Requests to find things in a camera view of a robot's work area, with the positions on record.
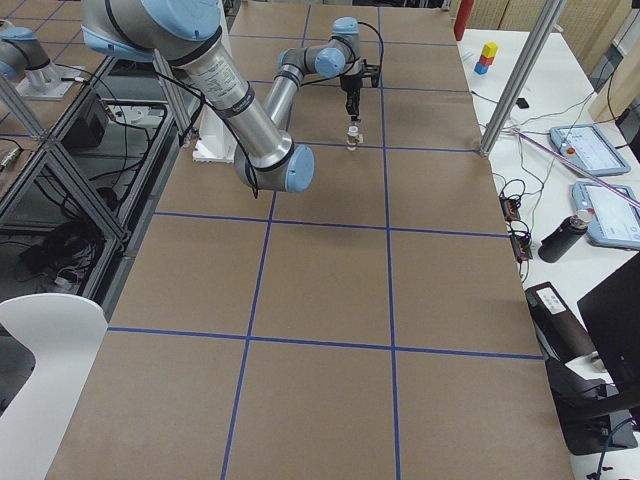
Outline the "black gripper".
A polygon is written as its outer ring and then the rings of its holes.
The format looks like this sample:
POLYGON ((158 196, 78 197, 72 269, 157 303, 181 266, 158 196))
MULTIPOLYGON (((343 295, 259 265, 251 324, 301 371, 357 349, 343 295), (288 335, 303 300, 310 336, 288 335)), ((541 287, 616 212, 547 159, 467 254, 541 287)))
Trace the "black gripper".
POLYGON ((360 60, 347 68, 340 75, 340 87, 346 94, 345 108, 347 114, 351 116, 353 124, 359 123, 360 115, 360 90, 362 88, 362 65, 360 60))

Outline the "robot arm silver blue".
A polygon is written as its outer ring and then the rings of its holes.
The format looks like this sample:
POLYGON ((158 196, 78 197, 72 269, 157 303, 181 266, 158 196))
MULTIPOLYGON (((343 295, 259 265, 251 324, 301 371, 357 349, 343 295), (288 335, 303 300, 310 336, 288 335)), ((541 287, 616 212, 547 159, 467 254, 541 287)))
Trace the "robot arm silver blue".
POLYGON ((299 193, 313 180, 312 150, 280 126, 305 76, 340 77, 349 104, 357 102, 365 64, 353 17, 337 19, 323 45, 284 51, 269 95, 260 102, 223 45, 218 2, 85 1, 82 8, 83 37, 91 49, 137 62, 160 54, 187 74, 235 135, 236 173, 254 191, 299 193))

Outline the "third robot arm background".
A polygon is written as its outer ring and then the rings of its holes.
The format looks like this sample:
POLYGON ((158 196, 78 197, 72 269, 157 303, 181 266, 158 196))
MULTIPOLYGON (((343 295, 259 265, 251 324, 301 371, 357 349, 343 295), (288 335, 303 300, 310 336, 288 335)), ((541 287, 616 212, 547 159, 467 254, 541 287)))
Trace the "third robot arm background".
POLYGON ((62 100, 73 83, 83 81, 80 74, 56 64, 31 29, 1 21, 1 75, 23 98, 62 100))

